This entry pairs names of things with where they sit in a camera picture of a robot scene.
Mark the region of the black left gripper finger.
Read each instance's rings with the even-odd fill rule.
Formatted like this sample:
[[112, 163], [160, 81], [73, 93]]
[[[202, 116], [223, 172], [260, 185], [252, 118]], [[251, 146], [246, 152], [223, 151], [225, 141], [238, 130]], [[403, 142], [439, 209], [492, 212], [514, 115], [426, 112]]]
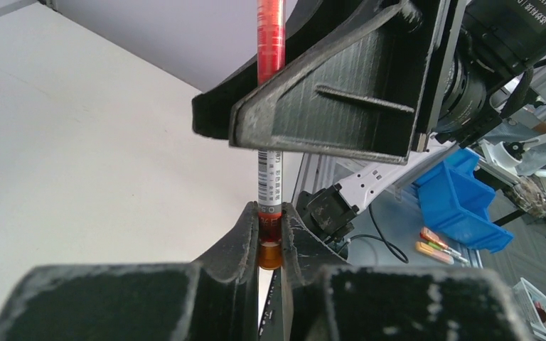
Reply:
[[257, 205], [189, 263], [37, 266], [0, 311], [0, 340], [256, 340]]
[[285, 340], [531, 340], [497, 273], [354, 266], [282, 208]]

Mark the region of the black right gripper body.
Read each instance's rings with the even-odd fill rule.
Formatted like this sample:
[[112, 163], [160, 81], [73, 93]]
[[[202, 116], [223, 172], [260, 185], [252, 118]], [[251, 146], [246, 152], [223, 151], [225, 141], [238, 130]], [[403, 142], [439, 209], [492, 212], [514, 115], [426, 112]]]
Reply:
[[536, 1], [416, 1], [432, 25], [414, 145], [468, 146], [522, 107], [537, 62]]

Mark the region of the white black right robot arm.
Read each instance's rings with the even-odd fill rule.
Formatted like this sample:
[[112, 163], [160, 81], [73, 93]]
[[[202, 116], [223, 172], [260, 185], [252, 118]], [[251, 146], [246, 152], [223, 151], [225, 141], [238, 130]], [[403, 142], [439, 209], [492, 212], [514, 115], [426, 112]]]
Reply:
[[302, 220], [322, 239], [449, 142], [467, 146], [523, 103], [491, 95], [546, 54], [546, 1], [257, 4], [257, 54], [192, 101], [195, 133], [259, 152], [259, 222], [276, 242], [282, 152], [369, 161], [322, 190]]

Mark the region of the orange pen cap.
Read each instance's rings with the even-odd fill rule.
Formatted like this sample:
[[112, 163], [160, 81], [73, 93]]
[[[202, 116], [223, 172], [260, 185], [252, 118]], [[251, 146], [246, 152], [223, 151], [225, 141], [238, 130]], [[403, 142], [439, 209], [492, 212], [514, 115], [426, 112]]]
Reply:
[[283, 264], [282, 213], [258, 214], [259, 219], [259, 267], [275, 270]]

